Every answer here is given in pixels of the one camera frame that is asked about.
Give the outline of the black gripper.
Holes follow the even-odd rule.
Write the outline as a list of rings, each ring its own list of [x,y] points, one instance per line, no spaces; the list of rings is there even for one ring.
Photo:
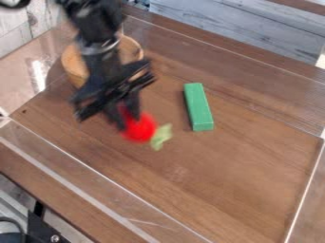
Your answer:
[[[126,129],[120,107],[138,121],[141,115],[139,92],[155,82],[149,59],[123,65],[119,49],[87,53],[82,51],[88,77],[70,98],[75,117],[83,122],[103,113],[119,131]]]

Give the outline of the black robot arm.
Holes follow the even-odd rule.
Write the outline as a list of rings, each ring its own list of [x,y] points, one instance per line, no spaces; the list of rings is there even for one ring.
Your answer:
[[[103,113],[119,131],[127,129],[122,109],[139,120],[139,91],[155,81],[147,59],[123,64],[119,30],[123,24],[120,0],[56,0],[78,29],[75,43],[88,76],[70,101],[83,122]]]

